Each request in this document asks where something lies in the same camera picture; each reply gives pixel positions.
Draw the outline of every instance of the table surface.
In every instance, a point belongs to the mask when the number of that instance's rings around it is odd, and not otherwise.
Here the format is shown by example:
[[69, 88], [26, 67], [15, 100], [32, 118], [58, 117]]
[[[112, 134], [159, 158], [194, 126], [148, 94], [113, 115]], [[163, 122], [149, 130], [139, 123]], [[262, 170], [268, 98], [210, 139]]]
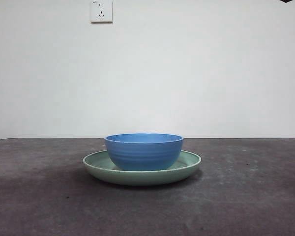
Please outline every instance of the table surface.
[[0, 140], [0, 236], [295, 236], [295, 139], [185, 139], [191, 177], [129, 187], [89, 175], [96, 138]]

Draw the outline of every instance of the bowl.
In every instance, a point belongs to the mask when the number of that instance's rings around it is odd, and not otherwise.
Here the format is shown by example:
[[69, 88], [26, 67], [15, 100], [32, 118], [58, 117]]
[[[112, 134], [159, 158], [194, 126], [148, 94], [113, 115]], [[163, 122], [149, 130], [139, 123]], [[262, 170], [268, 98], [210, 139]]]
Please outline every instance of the bowl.
[[158, 171], [178, 159], [183, 137], [174, 134], [130, 133], [105, 138], [111, 161], [125, 171]]

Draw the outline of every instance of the wall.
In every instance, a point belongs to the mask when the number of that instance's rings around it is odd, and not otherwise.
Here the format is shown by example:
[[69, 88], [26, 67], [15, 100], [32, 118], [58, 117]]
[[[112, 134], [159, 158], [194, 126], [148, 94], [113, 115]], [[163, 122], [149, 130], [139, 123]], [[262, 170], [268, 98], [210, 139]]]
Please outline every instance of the wall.
[[295, 137], [295, 0], [0, 0], [0, 139]]

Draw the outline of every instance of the green plate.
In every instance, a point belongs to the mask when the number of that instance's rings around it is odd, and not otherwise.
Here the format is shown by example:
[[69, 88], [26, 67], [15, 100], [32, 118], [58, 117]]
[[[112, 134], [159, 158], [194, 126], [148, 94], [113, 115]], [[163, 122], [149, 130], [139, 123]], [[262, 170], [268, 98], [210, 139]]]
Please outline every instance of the green plate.
[[199, 168], [200, 162], [200, 156], [181, 151], [177, 161], [167, 170], [122, 171], [110, 160], [106, 150], [83, 158], [83, 163], [92, 176], [105, 182], [132, 186], [159, 185], [182, 180], [192, 175]]

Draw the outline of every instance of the tabletop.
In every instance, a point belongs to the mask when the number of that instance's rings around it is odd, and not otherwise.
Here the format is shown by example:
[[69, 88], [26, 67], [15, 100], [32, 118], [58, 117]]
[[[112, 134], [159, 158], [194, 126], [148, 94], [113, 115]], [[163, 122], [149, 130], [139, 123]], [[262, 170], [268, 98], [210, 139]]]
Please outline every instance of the tabletop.
[[99, 138], [0, 140], [0, 236], [295, 236], [295, 139], [185, 139], [199, 170], [131, 187], [87, 173]]

